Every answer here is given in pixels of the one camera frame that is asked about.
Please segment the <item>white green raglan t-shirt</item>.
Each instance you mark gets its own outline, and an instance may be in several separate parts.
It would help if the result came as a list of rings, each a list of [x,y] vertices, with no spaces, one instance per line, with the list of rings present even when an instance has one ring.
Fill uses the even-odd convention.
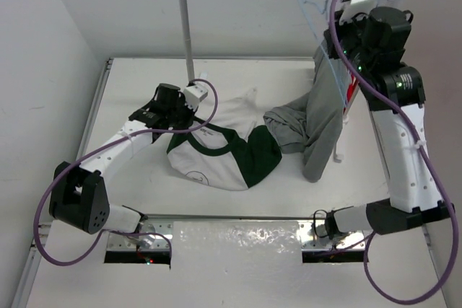
[[[223,100],[206,126],[173,135],[167,147],[171,167],[194,182],[230,191],[247,190],[269,176],[282,153],[257,121],[257,93],[250,87]]]

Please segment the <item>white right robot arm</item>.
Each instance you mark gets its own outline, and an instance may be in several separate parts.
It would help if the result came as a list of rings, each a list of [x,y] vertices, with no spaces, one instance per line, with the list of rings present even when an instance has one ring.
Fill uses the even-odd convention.
[[[454,219],[430,164],[424,134],[426,100],[421,74],[401,59],[413,14],[389,6],[349,19],[331,13],[324,32],[328,54],[356,78],[365,99],[388,186],[388,197],[328,213],[328,235],[370,230],[385,235]]]

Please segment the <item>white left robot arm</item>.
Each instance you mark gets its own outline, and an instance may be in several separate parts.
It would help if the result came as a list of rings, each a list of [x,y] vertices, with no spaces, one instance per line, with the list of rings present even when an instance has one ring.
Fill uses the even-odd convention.
[[[154,97],[134,111],[118,132],[103,144],[103,150],[72,167],[63,162],[55,171],[50,215],[88,234],[102,229],[133,233],[142,213],[108,200],[107,185],[125,163],[153,144],[168,130],[191,126],[207,90],[197,84],[184,89],[161,83]]]

